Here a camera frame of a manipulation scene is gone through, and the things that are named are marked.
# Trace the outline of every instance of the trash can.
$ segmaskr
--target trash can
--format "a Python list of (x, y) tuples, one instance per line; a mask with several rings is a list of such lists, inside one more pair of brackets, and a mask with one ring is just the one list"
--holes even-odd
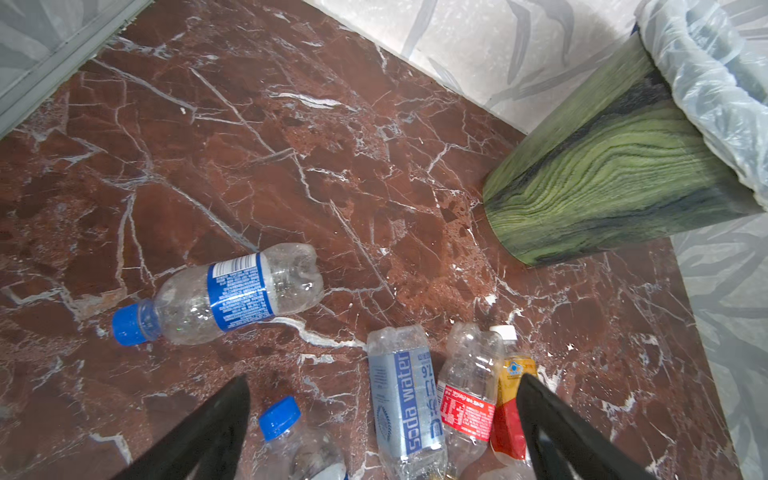
[(652, 0), (639, 23), (642, 40), (633, 34), (485, 183), (488, 221), (523, 263), (768, 206), (768, 61), (711, 0)]

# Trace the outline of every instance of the bottle cap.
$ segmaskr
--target bottle cap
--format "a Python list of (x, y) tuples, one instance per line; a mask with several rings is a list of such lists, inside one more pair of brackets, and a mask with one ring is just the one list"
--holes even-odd
[(502, 340), (505, 342), (517, 342), (518, 333), (515, 332), (514, 325), (494, 325), (489, 328), (492, 332), (496, 332), (502, 336)]
[(144, 336), (139, 325), (139, 306), (124, 306), (112, 316), (112, 332), (114, 338), (122, 346), (132, 346), (149, 340)]
[(264, 434), (264, 440), (270, 441), (281, 436), (300, 416), (301, 411), (292, 396), (272, 405), (259, 417), (259, 428)]

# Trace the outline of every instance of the yellow and red label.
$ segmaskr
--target yellow and red label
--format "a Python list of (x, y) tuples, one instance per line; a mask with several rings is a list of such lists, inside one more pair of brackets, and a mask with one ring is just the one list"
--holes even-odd
[(518, 413), (518, 388), (523, 373), (536, 375), (536, 362), (527, 356), (513, 356), (504, 362), (504, 371), (498, 379), (498, 401), (493, 417), (491, 447), (525, 460), (525, 434)]
[(438, 384), (438, 389), (442, 390), (442, 422), (461, 433), (487, 442), (496, 406), (443, 382)]

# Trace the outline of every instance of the white bottle cap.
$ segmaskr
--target white bottle cap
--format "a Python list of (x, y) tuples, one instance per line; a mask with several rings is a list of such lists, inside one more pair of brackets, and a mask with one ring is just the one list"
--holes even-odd
[(515, 332), (514, 325), (494, 325), (489, 328), (492, 332), (496, 332), (502, 336), (502, 340), (505, 342), (517, 342), (518, 333)]

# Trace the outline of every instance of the bottle with blue cap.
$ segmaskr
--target bottle with blue cap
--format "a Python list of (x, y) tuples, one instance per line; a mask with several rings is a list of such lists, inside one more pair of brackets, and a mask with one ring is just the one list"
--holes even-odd
[(269, 449), (259, 478), (348, 480), (341, 449), (328, 432), (305, 422), (292, 396), (269, 407), (259, 417), (259, 428)]
[(261, 253), (192, 266), (169, 278), (154, 300), (141, 300), (112, 317), (121, 345), (160, 337), (178, 345), (210, 342), (225, 332), (289, 315), (323, 299), (317, 253), (305, 243), (280, 243)]

